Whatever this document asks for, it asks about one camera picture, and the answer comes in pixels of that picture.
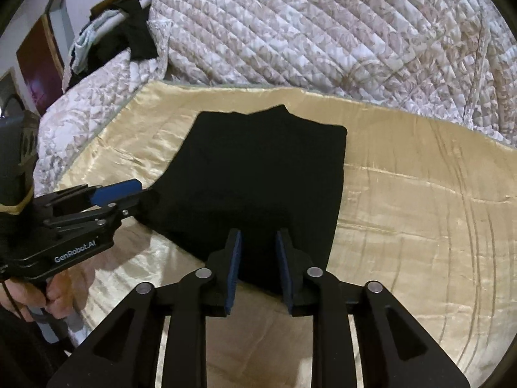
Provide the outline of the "person's left hand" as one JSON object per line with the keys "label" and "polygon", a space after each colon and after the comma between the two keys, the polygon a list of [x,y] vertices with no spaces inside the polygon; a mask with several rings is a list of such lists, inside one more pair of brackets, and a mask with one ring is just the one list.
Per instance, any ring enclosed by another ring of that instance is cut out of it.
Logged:
{"label": "person's left hand", "polygon": [[68,271],[53,276],[46,290],[41,292],[33,284],[9,279],[1,284],[1,306],[31,322],[29,308],[42,308],[55,319],[67,318],[75,311],[72,280]]}

